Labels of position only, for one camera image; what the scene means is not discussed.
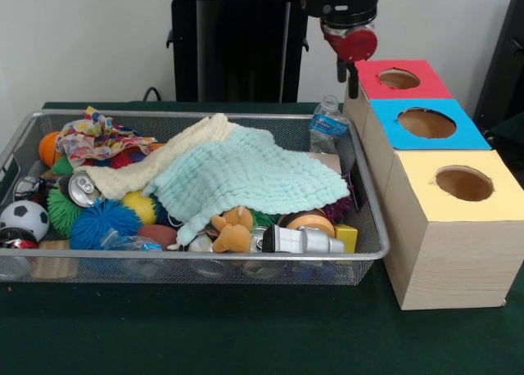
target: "white wall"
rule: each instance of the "white wall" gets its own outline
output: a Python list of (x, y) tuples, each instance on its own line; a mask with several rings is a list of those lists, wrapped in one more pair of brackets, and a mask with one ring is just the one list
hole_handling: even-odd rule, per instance
[[(426, 58), (472, 113), (508, 0), (380, 0), (376, 58)], [(45, 101), (174, 97), (170, 0), (0, 0), (0, 146)], [(318, 22), (299, 97), (343, 96)]]

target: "yellow box lid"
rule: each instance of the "yellow box lid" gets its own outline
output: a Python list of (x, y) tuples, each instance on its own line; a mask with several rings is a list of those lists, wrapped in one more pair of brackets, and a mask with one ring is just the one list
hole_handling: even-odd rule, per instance
[(524, 191), (497, 151), (396, 155), (428, 221), (524, 221)]

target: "yellow ball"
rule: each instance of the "yellow ball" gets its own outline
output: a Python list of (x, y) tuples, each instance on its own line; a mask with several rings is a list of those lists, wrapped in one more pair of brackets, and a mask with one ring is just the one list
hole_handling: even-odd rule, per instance
[(123, 199), (125, 206), (137, 213), (144, 225), (156, 222), (155, 204), (150, 197), (142, 197), (140, 191), (129, 192)]

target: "mint green towel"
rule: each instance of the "mint green towel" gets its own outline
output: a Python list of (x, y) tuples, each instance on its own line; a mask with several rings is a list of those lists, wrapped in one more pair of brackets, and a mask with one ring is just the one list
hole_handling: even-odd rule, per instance
[(144, 189), (184, 222), (188, 244), (213, 215), (237, 206), (265, 214), (324, 207), (349, 195), (341, 176), (305, 153), (286, 151), (273, 135), (237, 126), (226, 139), (186, 151)]

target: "table surface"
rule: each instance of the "table surface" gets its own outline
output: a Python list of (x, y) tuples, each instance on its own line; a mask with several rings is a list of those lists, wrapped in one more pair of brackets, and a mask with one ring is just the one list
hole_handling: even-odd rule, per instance
[[(282, 113), (314, 108), (92, 105)], [(524, 368), (523, 310), (521, 271), (503, 308), (402, 312), (382, 262), (358, 287), (2, 283), (0, 372), (517, 373)]]

